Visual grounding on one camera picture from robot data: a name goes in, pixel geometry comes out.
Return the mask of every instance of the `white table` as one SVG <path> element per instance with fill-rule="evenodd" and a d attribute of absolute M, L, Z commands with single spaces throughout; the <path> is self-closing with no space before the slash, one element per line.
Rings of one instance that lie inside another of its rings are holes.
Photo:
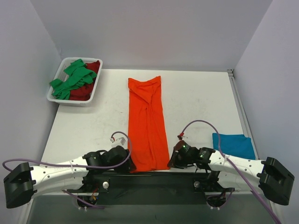
<path fill-rule="evenodd" d="M 88 152 L 109 150 L 113 132 L 127 133 L 129 77 L 146 81 L 161 76 L 170 157 L 177 135 L 195 119 L 209 121 L 223 134 L 243 133 L 226 72 L 102 70 L 100 75 L 91 107 L 59 106 L 42 161 L 59 163 Z M 212 133 L 207 124 L 194 123 L 185 131 L 185 141 L 197 148 L 213 147 Z M 195 168 L 169 171 L 194 172 Z"/>

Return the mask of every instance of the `white laundry basket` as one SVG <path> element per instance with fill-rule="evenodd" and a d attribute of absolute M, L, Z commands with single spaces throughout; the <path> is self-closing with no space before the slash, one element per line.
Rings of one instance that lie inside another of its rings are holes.
<path fill-rule="evenodd" d="M 67 67 L 69 67 L 72 62 L 74 62 L 74 61 L 76 61 L 78 59 L 82 59 L 84 63 L 93 63 L 93 62 L 96 62 L 96 61 L 100 62 L 100 68 L 99 68 L 99 71 L 98 71 L 98 74 L 97 74 L 97 77 L 96 77 L 96 80 L 95 80 L 95 83 L 94 83 L 94 86 L 93 86 L 93 91 L 92 91 L 92 93 L 90 95 L 89 100 L 87 100 L 87 101 L 79 101 L 79 100 L 56 99 L 52 95 L 52 93 L 53 93 L 53 87 L 50 86 L 50 89 L 49 89 L 49 92 L 48 92 L 48 95 L 47 95 L 47 99 L 49 101 L 56 102 L 56 103 L 59 103 L 61 105 L 67 105 L 67 106 L 89 106 L 90 105 L 90 102 L 93 99 L 94 92 L 96 90 L 96 87 L 97 87 L 97 84 L 98 84 L 98 81 L 99 81 L 100 72 L 101 72 L 102 65 L 103 65 L 102 60 L 97 59 L 97 58 L 89 58 L 89 57 L 67 57 L 64 60 L 62 60 L 60 66 L 59 66 L 59 68 L 58 68 L 58 70 L 56 72 L 56 75 L 55 75 L 54 79 L 59 78 L 61 81 L 65 82 L 69 78 L 69 75 L 67 75 L 64 72 L 64 70 Z"/>

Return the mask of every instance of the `green cloth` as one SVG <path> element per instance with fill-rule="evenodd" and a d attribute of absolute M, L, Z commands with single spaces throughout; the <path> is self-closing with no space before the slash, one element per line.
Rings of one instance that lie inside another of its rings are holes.
<path fill-rule="evenodd" d="M 93 78 L 97 76 L 94 71 L 86 68 L 86 64 L 82 59 L 72 62 L 64 72 L 69 75 L 69 78 L 65 82 L 58 78 L 50 82 L 50 85 L 54 89 L 52 95 L 56 97 L 56 99 L 69 99 L 71 90 L 79 89 L 85 83 L 91 84 Z"/>

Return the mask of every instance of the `folded blue cloth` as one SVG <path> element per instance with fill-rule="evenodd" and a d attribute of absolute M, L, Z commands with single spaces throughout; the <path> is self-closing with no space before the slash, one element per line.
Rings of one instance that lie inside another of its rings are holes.
<path fill-rule="evenodd" d="M 218 136 L 213 133 L 213 147 L 218 150 Z M 254 150 L 251 139 L 245 137 L 243 134 L 220 134 L 221 150 L 224 154 L 237 156 L 240 158 L 255 160 Z"/>

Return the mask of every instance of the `screw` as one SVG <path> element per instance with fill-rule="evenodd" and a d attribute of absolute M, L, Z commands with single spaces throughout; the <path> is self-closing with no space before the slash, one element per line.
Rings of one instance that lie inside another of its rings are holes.
<path fill-rule="evenodd" d="M 200 186 L 200 182 L 199 181 L 195 181 L 194 182 L 194 187 L 199 188 L 199 186 Z"/>
<path fill-rule="evenodd" d="M 104 189 L 109 188 L 109 183 L 107 181 L 103 182 L 103 188 Z"/>

